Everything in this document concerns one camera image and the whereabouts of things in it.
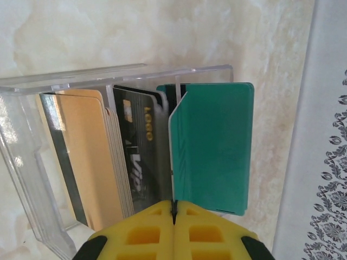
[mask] marble wall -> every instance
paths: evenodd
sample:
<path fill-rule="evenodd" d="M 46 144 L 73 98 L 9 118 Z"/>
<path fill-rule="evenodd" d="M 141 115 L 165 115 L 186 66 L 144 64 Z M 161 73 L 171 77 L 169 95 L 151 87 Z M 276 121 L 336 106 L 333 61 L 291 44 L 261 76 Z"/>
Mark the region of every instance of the marble wall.
<path fill-rule="evenodd" d="M 232 64 L 235 81 L 254 84 L 255 106 L 249 207 L 245 216 L 230 219 L 271 248 L 313 5 L 313 0 L 6 1 L 0 3 L 0 77 L 139 62 Z M 0 179 L 5 198 L 0 233 L 12 232 L 10 239 L 0 235 L 1 259 L 47 259 L 28 230 L 5 167 Z"/>

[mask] credit card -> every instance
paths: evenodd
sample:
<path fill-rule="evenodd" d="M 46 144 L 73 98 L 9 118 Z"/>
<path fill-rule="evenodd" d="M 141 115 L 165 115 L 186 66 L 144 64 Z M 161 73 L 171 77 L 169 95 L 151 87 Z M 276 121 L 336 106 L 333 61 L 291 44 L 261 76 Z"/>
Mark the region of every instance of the credit card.
<path fill-rule="evenodd" d="M 157 171 L 156 99 L 113 88 L 134 211 L 160 201 Z"/>

